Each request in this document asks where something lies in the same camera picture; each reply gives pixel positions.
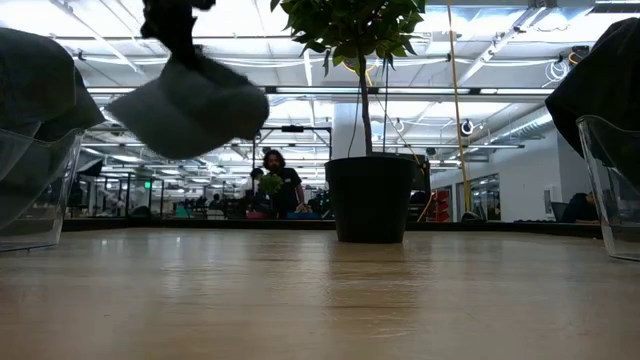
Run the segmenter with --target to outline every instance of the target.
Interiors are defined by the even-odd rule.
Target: yellow pole
[[[451,5],[453,0],[447,0],[447,10],[449,12],[449,44],[451,45],[451,67],[453,68],[453,89],[456,103],[456,123],[458,124],[458,151],[462,165],[462,184],[464,187],[465,211],[471,210],[471,194],[469,189],[469,179],[467,178],[467,166],[464,161],[464,151],[462,149],[462,122],[460,121],[460,105],[458,103],[458,73],[456,71],[456,52],[453,46],[453,20],[451,17]]]

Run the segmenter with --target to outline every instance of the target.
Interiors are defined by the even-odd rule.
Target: clear plastic container
[[[0,130],[0,251],[58,244],[82,136],[45,143]]]
[[[597,116],[580,118],[578,127],[607,252],[640,261],[640,132]]]

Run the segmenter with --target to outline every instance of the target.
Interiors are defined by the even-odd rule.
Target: potted plant
[[[326,167],[340,241],[401,242],[407,219],[412,161],[373,156],[367,57],[383,59],[393,67],[395,56],[414,54],[410,39],[422,21],[426,0],[272,0],[289,15],[293,41],[323,53],[325,76],[329,62],[354,63],[362,100],[366,157],[332,160]]]
[[[273,197],[282,188],[282,178],[278,175],[267,174],[260,179],[260,185],[258,185],[260,191],[269,195],[269,201],[271,202],[271,212],[275,212],[273,206]]]

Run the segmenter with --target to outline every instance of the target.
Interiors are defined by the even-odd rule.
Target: white wall
[[[568,203],[576,193],[588,194],[591,192],[586,161],[573,150],[562,136],[558,136],[558,157],[560,159],[560,178],[562,179],[562,201]]]
[[[554,129],[543,136],[542,140],[524,141],[524,149],[498,150],[488,163],[469,164],[469,179],[499,174],[502,221],[552,219],[545,214],[544,191],[552,189],[552,200],[561,200],[558,132]],[[453,185],[452,202],[457,204],[455,189],[462,182],[461,171],[442,172],[431,181],[434,189]]]

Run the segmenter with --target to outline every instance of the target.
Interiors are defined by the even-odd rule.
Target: wooden table
[[[0,359],[640,359],[640,265],[600,241],[64,234],[0,255]]]

